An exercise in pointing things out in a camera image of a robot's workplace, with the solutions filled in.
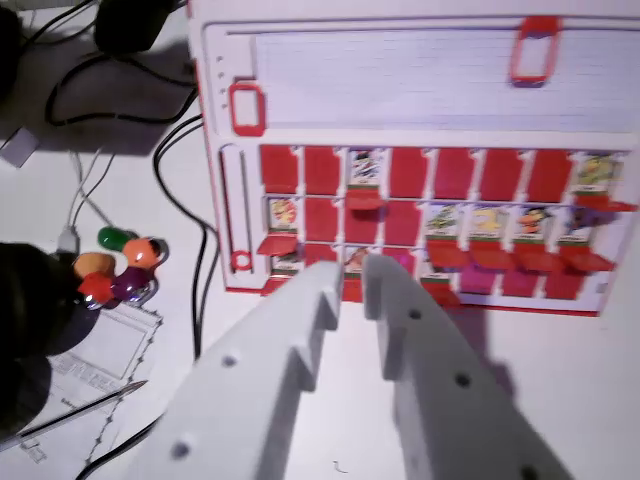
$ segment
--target black cable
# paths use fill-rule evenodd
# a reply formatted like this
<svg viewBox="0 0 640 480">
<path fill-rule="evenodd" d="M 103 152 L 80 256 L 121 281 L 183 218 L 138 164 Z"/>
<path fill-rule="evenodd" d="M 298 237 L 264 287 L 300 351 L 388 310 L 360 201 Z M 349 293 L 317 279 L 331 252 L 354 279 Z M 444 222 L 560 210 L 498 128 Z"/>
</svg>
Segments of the black cable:
<svg viewBox="0 0 640 480">
<path fill-rule="evenodd" d="M 63 18 L 68 17 L 69 15 L 77 12 L 78 10 L 80 10 L 81 8 L 86 7 L 87 5 L 89 5 L 90 3 L 93 3 L 95 0 L 83 0 L 82 2 L 80 2 L 78 5 L 76 5 L 73 8 L 70 8 L 69 10 L 62 12 L 60 15 L 58 15 L 57 17 L 55 17 L 54 19 L 48 21 L 47 23 L 44 24 L 44 26 L 42 28 L 40 28 L 40 30 L 38 30 L 36 33 L 34 33 L 33 35 L 31 35 L 23 44 L 20 50 L 20 55 L 24 55 L 24 53 L 27 51 L 27 49 L 33 45 L 36 40 L 38 40 L 38 38 L 40 38 L 42 35 L 44 35 L 47 30 L 49 30 L 49 28 L 51 28 L 53 25 L 55 25 L 57 22 L 59 22 L 60 20 L 62 20 Z"/>
<path fill-rule="evenodd" d="M 78 474 L 78 476 L 76 477 L 76 480 L 85 480 L 86 478 L 89 477 L 89 475 L 91 475 L 93 472 L 95 472 L 98 468 L 100 468 L 104 464 L 110 462 L 111 460 L 122 455 L 123 453 L 131 450 L 133 447 L 139 444 L 142 440 L 147 438 L 151 430 L 153 430 L 153 427 L 155 427 L 158 420 L 160 420 L 160 418 L 157 418 L 156 420 L 151 422 L 149 425 L 144 427 L 142 430 L 140 430 L 138 433 L 136 433 L 132 437 L 122 442 L 120 445 L 118 445 L 116 448 L 114 448 L 110 452 L 105 453 L 100 458 L 97 458 L 93 462 L 89 463 Z"/>
<path fill-rule="evenodd" d="M 78 215 L 80 215 L 80 210 L 82 210 L 83 205 L 86 203 L 87 199 L 91 196 L 91 194 L 93 192 L 95 192 L 96 188 L 98 188 L 98 186 L 100 186 L 100 184 L 102 183 L 102 181 L 105 179 L 105 177 L 107 176 L 107 173 L 109 173 L 109 169 L 111 168 L 111 164 L 113 163 L 113 159 L 115 158 L 115 154 L 111 155 L 111 158 L 109 159 L 109 162 L 107 163 L 107 166 L 104 169 L 104 172 L 102 172 L 102 175 L 100 176 L 100 178 L 98 179 L 98 181 L 93 185 L 93 187 L 91 187 L 91 189 L 82 197 L 82 200 L 80 201 L 80 204 L 78 205 L 78 208 L 76 209 L 76 213 L 73 215 L 73 220 L 71 221 L 71 225 L 75 226 L 76 222 L 78 221 Z"/>
<path fill-rule="evenodd" d="M 128 122 L 144 123 L 147 125 L 167 125 L 167 124 L 172 124 L 178 121 L 186 113 L 186 111 L 189 109 L 193 101 L 198 96 L 198 89 L 193 88 L 191 92 L 189 92 L 189 95 L 187 96 L 187 99 L 185 100 L 180 110 L 175 115 L 169 118 L 148 118 L 148 117 L 139 117 L 136 115 L 129 115 L 126 113 L 113 113 L 113 112 L 85 113 L 84 115 L 78 115 L 78 116 L 67 118 L 64 120 L 58 120 L 54 118 L 54 114 L 53 114 L 54 104 L 55 104 L 56 98 L 58 97 L 58 93 L 62 90 L 62 88 L 65 87 L 75 76 L 79 75 L 85 70 L 91 68 L 94 65 L 109 61 L 111 59 L 112 57 L 110 57 L 109 55 L 104 55 L 104 54 L 97 55 L 93 58 L 85 60 L 84 62 L 80 63 L 79 65 L 76 65 L 74 68 L 69 70 L 69 72 L 67 72 L 67 74 L 62 78 L 62 80 L 60 80 L 60 82 L 58 82 L 58 84 L 51 91 L 49 98 L 47 98 L 47 103 L 45 105 L 45 110 L 44 110 L 44 117 L 47 123 L 55 127 L 62 127 L 64 125 L 71 125 L 73 123 L 79 123 L 87 120 L 95 120 L 95 119 L 102 118 L 102 119 L 125 120 Z M 142 67 L 141 64 L 135 60 L 133 61 L 131 61 L 131 59 L 119 59 L 119 60 L 129 63 L 130 65 L 137 67 L 146 73 L 151 72 L 151 70 L 148 67 Z M 155 72 L 154 72 L 154 76 L 164 81 L 170 80 L 167 77 L 164 77 L 163 75 L 157 74 Z M 171 83 L 173 83 L 174 85 L 178 85 L 177 82 L 179 82 L 179 80 L 171 80 Z"/>
<path fill-rule="evenodd" d="M 143 65 L 140 62 L 138 62 L 137 60 L 135 60 L 133 58 L 130 58 L 130 57 L 116 58 L 116 60 L 118 60 L 119 62 L 126 63 L 128 65 L 132 65 L 132 66 L 138 68 L 139 70 L 142 70 L 143 72 L 154 76 L 158 80 L 162 80 L 164 82 L 171 83 L 172 85 L 177 85 L 179 87 L 189 87 L 189 88 L 195 88 L 197 86 L 196 82 L 185 82 L 183 80 L 176 80 L 175 78 L 165 77 L 161 73 L 158 73 L 158 72 L 156 72 L 154 70 L 151 70 L 146 65 Z"/>
<path fill-rule="evenodd" d="M 199 124 L 199 125 L 196 125 L 194 127 L 191 127 L 187 131 L 181 133 L 183 128 L 187 127 L 188 125 L 191 125 L 192 123 L 197 122 L 201 118 L 202 118 L 202 115 L 196 115 L 194 117 L 191 117 L 191 118 L 185 120 L 180 125 L 178 125 L 176 128 L 174 128 L 160 142 L 160 144 L 158 145 L 158 147 L 156 148 L 156 150 L 155 150 L 155 152 L 153 154 L 153 171 L 154 171 L 154 174 L 156 176 L 156 180 L 158 181 L 158 184 L 159 184 L 160 188 L 165 193 L 165 195 L 167 196 L 169 201 L 171 201 L 171 203 L 178 210 L 180 210 L 180 212 L 182 212 L 185 216 L 187 216 L 193 222 L 198 224 L 198 226 L 200 227 L 201 232 L 202 232 L 202 240 L 200 242 L 200 251 L 198 252 L 198 257 L 197 257 L 197 260 L 196 260 L 196 267 L 195 267 L 195 271 L 194 271 L 194 275 L 193 275 L 193 282 L 192 282 L 192 289 L 191 289 L 192 315 L 193 315 L 193 317 L 192 317 L 192 326 L 194 328 L 194 330 L 193 330 L 193 332 L 194 332 L 194 357 L 195 357 L 196 360 L 200 356 L 199 352 L 201 350 L 201 345 L 198 344 L 195 339 L 196 339 L 196 336 L 198 338 L 201 338 L 202 320 L 203 320 L 203 317 L 204 317 L 204 307 L 206 305 L 207 292 L 209 291 L 211 278 L 213 277 L 213 272 L 215 270 L 215 267 L 216 267 L 216 264 L 217 264 L 217 261 L 218 261 L 218 258 L 219 258 L 219 254 L 220 254 L 219 243 L 218 243 L 218 246 L 216 247 L 216 253 L 215 253 L 213 261 L 211 263 L 211 267 L 209 269 L 209 273 L 207 275 L 207 278 L 205 280 L 204 289 L 203 289 L 203 293 L 202 293 L 202 298 L 201 298 L 201 301 L 200 301 L 200 311 L 199 312 L 195 312 L 195 314 L 194 314 L 194 309 L 193 309 L 193 302 L 194 302 L 193 299 L 194 299 L 194 296 L 197 295 L 197 291 L 198 291 L 197 279 L 200 276 L 200 270 L 202 268 L 202 261 L 203 261 L 203 257 L 204 257 L 204 248 L 206 247 L 206 244 L 207 244 L 207 232 L 211 232 L 214 235 L 214 237 L 216 239 L 218 239 L 218 231 L 211 224 L 209 224 L 208 222 L 206 222 L 205 220 L 203 220 L 202 218 L 198 217 L 193 212 L 188 210 L 168 190 L 166 184 L 164 183 L 164 180 L 162 179 L 162 176 L 160 175 L 160 160 L 162 160 L 162 157 L 176 143 L 178 143 L 184 137 L 189 135 L 191 132 L 193 132 L 193 131 L 199 129 L 200 127 L 202 127 L 202 124 Z M 156 423 L 158 422 L 158 420 L 160 420 L 160 418 L 154 420 L 147 427 L 145 427 L 144 429 L 140 430 L 138 433 L 136 433 L 135 435 L 133 435 L 129 439 L 125 440 L 122 444 L 118 445 L 116 448 L 114 448 L 110 452 L 106 453 L 102 457 L 99 457 L 96 460 L 94 460 L 93 462 L 91 462 L 90 464 L 88 464 L 80 472 L 80 474 L 76 477 L 76 480 L 86 480 L 89 477 L 89 475 L 91 475 L 93 472 L 95 472 L 98 468 L 100 468 L 101 466 L 103 466 L 107 462 L 113 460 L 114 458 L 122 455 L 123 453 L 127 452 L 132 447 L 134 447 L 135 445 L 140 443 L 153 430 L 153 428 L 156 425 Z"/>
<path fill-rule="evenodd" d="M 44 41 L 44 42 L 34 42 L 34 44 L 35 45 L 48 46 L 48 47 L 53 47 L 55 45 L 62 45 L 63 43 L 67 43 L 67 42 L 73 40 L 74 38 L 78 38 L 78 37 L 84 35 L 89 30 L 91 30 L 91 27 L 93 27 L 95 24 L 96 24 L 96 21 L 94 20 L 93 22 L 91 22 L 86 27 L 83 27 L 80 30 L 78 30 L 77 32 L 74 32 L 74 33 L 72 33 L 70 35 L 67 35 L 66 37 L 58 38 L 56 40 Z"/>
</svg>

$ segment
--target wire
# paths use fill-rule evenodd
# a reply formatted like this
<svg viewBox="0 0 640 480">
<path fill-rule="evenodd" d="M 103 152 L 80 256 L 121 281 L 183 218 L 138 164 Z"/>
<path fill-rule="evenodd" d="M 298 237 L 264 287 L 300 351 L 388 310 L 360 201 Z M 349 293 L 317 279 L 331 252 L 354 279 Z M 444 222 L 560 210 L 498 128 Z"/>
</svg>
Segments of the wire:
<svg viewBox="0 0 640 480">
<path fill-rule="evenodd" d="M 195 82 L 185 82 L 183 80 L 176 80 L 174 78 L 169 78 L 169 77 L 165 77 L 164 75 L 151 70 L 149 67 L 147 67 L 146 65 L 141 64 L 140 62 L 138 62 L 137 60 L 130 58 L 130 57 L 122 57 L 122 58 L 115 58 L 115 60 L 122 62 L 122 63 L 126 63 L 129 65 L 132 65 L 140 70 L 142 70 L 145 73 L 148 73 L 149 75 L 154 76 L 155 78 L 157 78 L 158 80 L 162 80 L 164 82 L 167 83 L 171 83 L 172 85 L 177 85 L 179 87 L 189 87 L 189 88 L 194 88 L 197 86 L 197 84 Z"/>
<path fill-rule="evenodd" d="M 91 30 L 91 27 L 93 27 L 95 24 L 96 24 L 96 21 L 94 20 L 93 22 L 91 22 L 86 27 L 83 27 L 80 30 L 78 30 L 77 32 L 74 32 L 74 33 L 72 33 L 70 35 L 67 35 L 66 37 L 58 38 L 56 40 L 49 40 L 47 42 L 35 42 L 35 45 L 42 45 L 42 46 L 49 46 L 49 47 L 53 47 L 54 45 L 62 45 L 63 43 L 67 43 L 67 42 L 73 40 L 74 38 L 78 38 L 78 37 L 84 35 L 89 30 Z"/>
<path fill-rule="evenodd" d="M 216 240 L 218 240 L 218 231 L 211 224 L 209 224 L 208 222 L 206 222 L 205 220 L 203 220 L 202 218 L 198 217 L 193 212 L 188 210 L 169 191 L 169 189 L 167 188 L 166 184 L 164 183 L 164 180 L 163 180 L 162 176 L 160 175 L 160 161 L 162 160 L 162 157 L 171 149 L 171 147 L 173 147 L 176 143 L 178 143 L 184 137 L 189 135 L 191 132 L 194 132 L 195 130 L 197 130 L 197 129 L 202 127 L 202 123 L 200 123 L 198 125 L 195 125 L 195 126 L 189 128 L 188 130 L 182 132 L 182 130 L 184 128 L 186 128 L 189 125 L 192 125 L 193 123 L 196 123 L 201 118 L 202 118 L 202 115 L 196 115 L 194 117 L 191 117 L 191 118 L 185 120 L 180 125 L 178 125 L 171 132 L 169 132 L 169 134 L 160 142 L 160 144 L 156 147 L 156 150 L 155 150 L 155 152 L 153 154 L 153 171 L 154 171 L 154 174 L 156 176 L 156 180 L 158 181 L 158 185 L 162 189 L 163 193 L 167 196 L 169 201 L 178 210 L 180 210 L 181 213 L 183 213 L 186 217 L 188 217 L 190 220 L 192 220 L 194 223 L 196 223 L 200 227 L 200 230 L 201 230 L 201 233 L 202 233 L 202 240 L 200 242 L 200 250 L 198 252 L 198 257 L 196 259 L 196 266 L 195 266 L 195 270 L 194 270 L 194 274 L 193 274 L 193 281 L 192 281 L 192 286 L 191 286 L 192 327 L 193 327 L 193 338 L 194 338 L 194 359 L 196 361 L 200 357 L 200 352 L 201 352 L 201 347 L 202 347 L 201 346 L 202 325 L 203 325 L 202 321 L 203 321 L 203 318 L 204 318 L 207 292 L 209 291 L 209 286 L 211 284 L 211 279 L 213 277 L 213 272 L 215 270 L 215 267 L 217 265 L 218 258 L 219 258 L 219 255 L 220 255 L 220 244 L 219 243 L 217 244 L 216 253 L 215 253 L 214 258 L 213 258 L 213 260 L 211 262 L 211 267 L 209 269 L 209 273 L 208 273 L 207 278 L 206 278 L 205 283 L 204 283 L 204 288 L 202 290 L 203 293 L 202 293 L 202 297 L 201 297 L 201 300 L 200 300 L 200 309 L 199 309 L 199 311 L 197 311 L 197 309 L 193 308 L 193 305 L 195 303 L 194 302 L 194 298 L 197 296 L 197 292 L 198 292 L 198 279 L 200 277 L 200 270 L 202 268 L 202 262 L 203 262 L 203 258 L 204 258 L 204 250 L 205 250 L 206 245 L 207 245 L 207 232 L 212 233 L 214 235 L 214 237 L 216 238 Z M 100 468 L 101 466 L 105 465 L 107 462 L 113 460 L 114 458 L 122 455 L 123 453 L 127 452 L 128 450 L 133 448 L 135 445 L 140 443 L 142 440 L 144 440 L 149 435 L 149 433 L 151 433 L 151 431 L 153 430 L 153 428 L 157 424 L 158 420 L 160 420 L 160 418 L 154 420 L 152 423 L 150 423 L 144 429 L 140 430 L 138 433 L 136 433 L 135 435 L 133 435 L 129 439 L 125 440 L 122 444 L 118 445 L 116 448 L 114 448 L 110 452 L 106 453 L 102 457 L 99 457 L 96 460 L 94 460 L 93 462 L 89 463 L 80 472 L 80 474 L 76 477 L 76 480 L 86 480 L 89 477 L 89 475 L 91 475 L 93 472 L 95 472 L 98 468 Z"/>
<path fill-rule="evenodd" d="M 122 442 L 120 445 L 118 445 L 116 448 L 114 448 L 110 452 L 105 453 L 100 458 L 97 458 L 93 462 L 89 463 L 78 474 L 78 476 L 76 477 L 76 480 L 85 480 L 86 478 L 89 477 L 89 475 L 91 475 L 93 472 L 95 472 L 98 468 L 100 468 L 104 464 L 110 462 L 111 460 L 113 460 L 114 458 L 122 455 L 123 453 L 128 452 L 129 450 L 131 450 L 133 447 L 135 447 L 137 444 L 139 444 L 142 440 L 147 438 L 147 436 L 149 435 L 151 430 L 153 430 L 153 427 L 155 427 L 155 425 L 158 422 L 158 420 L 160 420 L 160 418 L 157 418 L 156 420 L 151 422 L 145 428 L 143 428 L 138 433 L 136 433 L 132 437 L 128 438 L 124 442 Z"/>
<path fill-rule="evenodd" d="M 61 13 L 57 17 L 55 17 L 52 20 L 50 20 L 47 23 L 45 23 L 44 26 L 42 28 L 40 28 L 40 30 L 38 30 L 36 33 L 31 35 L 22 44 L 22 47 L 21 47 L 21 50 L 20 50 L 20 55 L 21 56 L 24 55 L 24 53 L 29 49 L 29 47 L 31 47 L 31 45 L 33 45 L 36 42 L 36 40 L 38 40 L 42 35 L 44 35 L 47 32 L 47 30 L 49 30 L 49 28 L 51 28 L 53 25 L 55 25 L 60 20 L 72 15 L 73 13 L 77 12 L 78 10 L 86 7 L 87 5 L 89 5 L 89 4 L 93 3 L 93 2 L 95 2 L 95 0 L 83 0 L 82 2 L 77 4 L 75 7 L 70 8 L 69 10 Z"/>
<path fill-rule="evenodd" d="M 84 115 L 78 115 L 75 117 L 71 117 L 71 118 L 67 118 L 67 119 L 63 119 L 63 120 L 58 120 L 56 118 L 54 118 L 54 114 L 53 114 L 53 109 L 54 109 L 54 104 L 56 101 L 56 98 L 58 96 L 58 93 L 62 90 L 62 88 L 64 86 L 66 86 L 71 79 L 73 79 L 76 75 L 79 75 L 80 73 L 82 73 L 83 71 L 91 68 L 94 65 L 97 65 L 99 63 L 103 63 L 106 61 L 111 60 L 112 57 L 108 56 L 108 55 L 98 55 L 95 56 L 93 58 L 90 58 L 88 60 L 85 60 L 84 62 L 80 63 L 79 65 L 76 65 L 74 68 L 72 68 L 69 72 L 67 72 L 67 74 L 62 78 L 62 80 L 60 80 L 60 82 L 54 87 L 54 89 L 51 91 L 51 94 L 49 95 L 49 98 L 47 99 L 47 103 L 45 105 L 45 111 L 44 111 L 44 117 L 45 120 L 47 121 L 47 123 L 55 126 L 55 127 L 62 127 L 64 125 L 71 125 L 74 123 L 79 123 L 79 122 L 85 122 L 87 120 L 95 120 L 98 118 L 103 118 L 103 119 L 117 119 L 117 120 L 125 120 L 125 121 L 129 121 L 129 122 L 135 122 L 135 123 L 144 123 L 147 125 L 166 125 L 166 124 L 172 124 L 175 123 L 176 121 L 178 121 L 185 113 L 186 111 L 189 109 L 189 107 L 191 106 L 191 104 L 193 103 L 193 101 L 196 99 L 196 97 L 198 96 L 198 89 L 197 88 L 193 88 L 190 92 L 189 95 L 187 95 L 187 99 L 185 100 L 184 104 L 182 105 L 182 107 L 180 108 L 180 110 L 173 116 L 169 117 L 169 118 L 148 118 L 148 117 L 139 117 L 136 115 L 129 115 L 129 114 L 122 114 L 122 113 L 113 113 L 113 112 L 95 112 L 95 113 L 86 113 Z M 129 63 L 130 65 L 139 68 L 140 70 L 146 72 L 146 73 L 150 73 L 152 72 L 151 69 L 149 69 L 148 67 L 144 67 L 143 65 L 141 65 L 139 62 L 132 60 L 132 59 L 119 59 L 122 62 L 126 62 Z M 169 82 L 174 84 L 174 85 L 178 85 L 180 82 L 179 80 L 172 80 L 169 79 L 167 77 L 164 77 L 163 75 L 157 74 L 157 73 L 153 73 L 153 75 L 156 78 L 159 78 L 161 80 L 164 80 L 166 82 Z"/>
<path fill-rule="evenodd" d="M 112 223 L 104 216 L 104 214 L 102 213 L 102 211 L 100 211 L 100 209 L 98 208 L 98 206 L 93 203 L 93 200 L 91 200 L 91 194 L 93 192 L 95 192 L 96 188 L 98 188 L 100 186 L 100 184 L 102 183 L 102 181 L 106 178 L 107 173 L 109 173 L 109 169 L 111 168 L 111 164 L 113 163 L 113 159 L 116 158 L 116 154 L 112 154 L 111 158 L 109 158 L 109 162 L 107 163 L 107 166 L 104 168 L 104 172 L 102 172 L 102 175 L 100 176 L 100 178 L 98 179 L 98 181 L 93 185 L 93 187 L 91 187 L 91 189 L 85 194 L 84 192 L 82 192 L 82 200 L 80 201 L 80 204 L 78 205 L 78 208 L 76 209 L 76 213 L 73 215 L 73 220 L 71 221 L 71 226 L 76 225 L 76 223 L 78 222 L 78 215 L 80 215 L 80 210 L 82 210 L 82 207 L 84 206 L 85 202 L 88 203 L 98 214 L 98 216 L 102 217 L 103 220 L 105 220 L 105 223 L 109 226 L 112 226 Z"/>
<path fill-rule="evenodd" d="M 102 147 L 100 147 L 96 151 L 96 154 L 93 156 L 93 159 L 91 160 L 91 164 L 89 165 L 89 170 L 87 171 L 87 175 L 85 175 L 84 178 L 82 178 L 82 166 L 80 163 L 80 158 L 78 158 L 77 153 L 75 154 L 75 160 L 76 160 L 77 171 L 78 171 L 78 189 L 76 190 L 76 193 L 71 199 L 71 205 L 69 205 L 69 215 L 67 215 L 67 226 L 71 225 L 71 217 L 73 216 L 73 206 L 76 203 L 76 200 L 78 199 L 78 195 L 82 194 L 84 196 L 84 191 L 82 189 L 84 187 L 84 184 L 87 183 L 87 180 L 89 180 L 89 175 L 91 175 L 91 171 L 93 170 L 93 167 L 95 166 L 96 161 L 98 160 L 98 157 L 100 157 L 101 151 L 102 151 Z"/>
</svg>

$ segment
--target white table surface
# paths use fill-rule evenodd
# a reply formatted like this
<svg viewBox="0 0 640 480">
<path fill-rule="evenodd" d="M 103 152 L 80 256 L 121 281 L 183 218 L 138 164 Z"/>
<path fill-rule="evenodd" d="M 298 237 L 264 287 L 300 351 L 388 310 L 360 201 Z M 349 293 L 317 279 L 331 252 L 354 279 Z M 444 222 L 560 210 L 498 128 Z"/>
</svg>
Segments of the white table surface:
<svg viewBox="0 0 640 480">
<path fill-rule="evenodd" d="M 36 24 L 59 11 L 39 12 Z M 171 16 L 161 45 L 184 39 L 183 15 L 177 12 Z M 73 48 L 59 49 L 56 58 L 66 58 L 65 68 L 79 61 L 77 56 L 65 57 L 65 51 Z M 33 55 L 38 61 L 47 61 L 47 55 Z M 61 149 L 68 138 L 95 137 L 100 142 L 103 130 L 91 124 L 67 127 L 73 133 L 69 137 L 69 130 L 44 127 L 37 116 L 25 120 L 16 115 L 21 105 L 33 110 L 34 103 L 46 98 L 56 81 L 53 77 L 33 91 L 25 87 L 38 75 L 41 64 L 34 63 L 27 59 L 21 69 L 21 84 L 10 102 L 13 116 L 9 116 L 9 123 L 24 121 L 39 132 L 44 147 L 21 170 L 0 164 L 0 241 L 28 242 L 53 251 L 76 185 L 71 162 Z M 190 114 L 197 111 L 194 105 Z M 4 121 L 6 112 L 6 105 L 0 107 Z M 160 291 L 147 305 L 165 318 L 156 344 L 159 354 L 148 385 L 124 403 L 129 421 L 121 439 L 162 413 L 192 362 L 189 295 L 199 230 L 162 195 L 153 177 L 150 155 L 150 151 L 118 154 L 106 180 L 92 196 L 117 225 L 141 235 L 163 237 L 171 248 L 170 258 L 158 270 Z M 85 151 L 82 156 L 86 165 L 92 155 Z M 107 159 L 102 156 L 93 178 Z M 171 191 L 213 222 L 201 131 L 175 146 L 162 165 Z M 102 226 L 85 207 L 78 222 L 83 252 L 100 250 L 96 234 Z M 482 310 L 454 314 L 501 383 L 510 386 L 520 410 L 580 480 L 635 478 L 640 471 L 640 318 L 633 286 L 634 273 L 640 271 L 639 242 L 636 232 L 600 318 Z M 117 270 L 122 271 L 126 259 L 120 257 L 118 262 Z M 217 271 L 208 292 L 205 344 L 214 342 L 259 303 L 256 295 L 225 292 Z M 391 419 L 391 395 L 392 385 L 380 376 L 374 324 L 364 319 L 361 305 L 343 303 L 338 331 L 326 336 L 317 391 L 303 394 L 287 480 L 341 478 L 334 461 L 349 472 L 345 477 L 349 479 L 404 478 Z M 120 478 L 130 460 L 131 454 L 125 455 L 91 478 Z M 11 472 L 7 478 L 19 476 L 20 472 Z"/>
</svg>

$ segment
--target red toy piece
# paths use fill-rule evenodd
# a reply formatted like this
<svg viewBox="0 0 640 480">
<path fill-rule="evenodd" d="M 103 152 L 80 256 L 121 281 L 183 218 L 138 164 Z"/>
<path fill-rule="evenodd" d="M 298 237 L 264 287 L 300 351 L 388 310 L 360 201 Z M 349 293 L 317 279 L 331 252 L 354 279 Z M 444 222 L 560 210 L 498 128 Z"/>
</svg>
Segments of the red toy piece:
<svg viewBox="0 0 640 480">
<path fill-rule="evenodd" d="M 269 280 L 267 280 L 267 283 L 265 283 L 264 287 L 262 287 L 262 291 L 260 292 L 260 295 L 262 297 L 271 295 L 273 292 L 279 289 L 282 285 L 287 283 L 290 279 L 291 279 L 290 275 L 278 275 L 278 276 L 269 277 Z"/>
<path fill-rule="evenodd" d="M 296 251 L 298 237 L 295 233 L 270 232 L 258 247 L 260 255 L 281 257 Z"/>
<path fill-rule="evenodd" d="M 422 211 L 415 202 L 392 200 L 387 204 L 384 240 L 387 245 L 415 245 Z"/>
<path fill-rule="evenodd" d="M 502 277 L 502 294 L 511 297 L 532 297 L 540 275 L 522 268 L 508 270 Z"/>
<path fill-rule="evenodd" d="M 570 174 L 571 160 L 566 150 L 538 150 L 527 187 L 527 201 L 561 202 Z"/>
<path fill-rule="evenodd" d="M 485 270 L 476 265 L 469 265 L 460 275 L 460 291 L 463 293 L 490 295 L 495 279 L 495 271 Z"/>
<path fill-rule="evenodd" d="M 550 274 L 544 285 L 545 298 L 575 300 L 582 289 L 585 276 L 571 268 Z"/>
<path fill-rule="evenodd" d="M 475 160 L 466 148 L 443 148 L 438 154 L 434 198 L 464 200 L 469 193 Z"/>
<path fill-rule="evenodd" d="M 553 74 L 558 56 L 558 44 L 560 42 L 560 30 L 562 20 L 560 17 L 535 16 L 527 17 L 520 25 L 518 38 L 513 47 L 509 73 L 511 82 L 516 87 L 541 86 Z M 519 73 L 520 59 L 522 58 L 522 42 L 525 38 L 552 37 L 551 45 L 545 59 L 544 72 L 542 75 L 522 75 Z"/>
<path fill-rule="evenodd" d="M 296 193 L 298 157 L 287 145 L 261 145 L 262 182 L 267 193 Z"/>
<path fill-rule="evenodd" d="M 391 155 L 389 189 L 392 197 L 421 198 L 429 160 L 418 147 L 396 147 Z"/>
<path fill-rule="evenodd" d="M 416 259 L 411 255 L 411 250 L 408 248 L 394 248 L 385 247 L 382 249 L 382 254 L 393 258 L 396 262 L 402 265 L 407 272 L 413 275 L 413 271 L 416 265 Z"/>
<path fill-rule="evenodd" d="M 336 262 L 338 261 L 338 255 L 330 245 L 307 243 L 304 246 L 304 264 L 308 267 L 319 261 Z"/>
<path fill-rule="evenodd" d="M 562 245 L 560 258 L 579 272 L 610 272 L 616 264 L 591 251 L 588 245 Z"/>
<path fill-rule="evenodd" d="M 460 250 L 456 240 L 427 240 L 427 252 L 436 268 L 464 268 L 469 265 L 469 253 Z"/>
<path fill-rule="evenodd" d="M 522 172 L 518 152 L 510 148 L 492 148 L 487 152 L 480 182 L 481 200 L 513 200 Z"/>
<path fill-rule="evenodd" d="M 258 113 L 258 121 L 255 125 L 239 124 L 236 117 L 235 94 L 238 91 L 255 92 L 256 96 L 256 112 Z M 236 135 L 242 137 L 261 137 L 267 128 L 267 114 L 265 108 L 264 93 L 258 85 L 252 83 L 234 83 L 229 87 L 229 105 L 231 111 L 231 125 Z"/>
<path fill-rule="evenodd" d="M 331 198 L 307 198 L 304 202 L 307 240 L 334 242 L 338 233 L 338 210 Z"/>
<path fill-rule="evenodd" d="M 304 180 L 309 195 L 335 195 L 340 183 L 340 157 L 333 147 L 304 148 Z"/>
<path fill-rule="evenodd" d="M 344 212 L 344 233 L 347 243 L 373 243 L 378 231 L 379 210 L 349 210 Z"/>
<path fill-rule="evenodd" d="M 511 256 L 502 250 L 497 241 L 472 240 L 469 252 L 473 261 L 487 270 L 509 270 L 514 266 Z"/>
</svg>

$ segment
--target white cable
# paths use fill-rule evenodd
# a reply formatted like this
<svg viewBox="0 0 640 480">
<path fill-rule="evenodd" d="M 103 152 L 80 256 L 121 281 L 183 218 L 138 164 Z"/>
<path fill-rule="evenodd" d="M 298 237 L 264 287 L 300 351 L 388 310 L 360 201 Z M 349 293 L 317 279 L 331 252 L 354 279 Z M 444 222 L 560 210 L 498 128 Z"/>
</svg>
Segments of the white cable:
<svg viewBox="0 0 640 480">
<path fill-rule="evenodd" d="M 76 190 L 75 195 L 73 196 L 73 198 L 71 199 L 71 205 L 69 205 L 69 215 L 67 216 L 67 226 L 71 226 L 71 219 L 73 218 L 73 206 L 76 204 L 76 200 L 78 199 L 79 195 L 82 195 L 82 198 L 85 199 L 85 201 L 87 203 L 89 203 L 89 205 L 93 205 L 93 202 L 91 202 L 87 196 L 84 193 L 83 187 L 84 184 L 87 183 L 87 180 L 89 180 L 89 176 L 91 175 L 91 171 L 93 170 L 93 167 L 96 164 L 96 161 L 98 160 L 98 157 L 100 157 L 100 152 L 102 151 L 102 147 L 100 147 L 95 155 L 93 156 L 93 159 L 91 160 L 91 164 L 89 165 L 89 170 L 87 171 L 87 174 L 84 176 L 84 178 L 82 178 L 82 163 L 80 163 L 80 157 L 78 156 L 77 153 L 70 153 L 70 157 L 75 160 L 75 167 L 76 167 L 76 172 L 78 174 L 78 189 Z"/>
</svg>

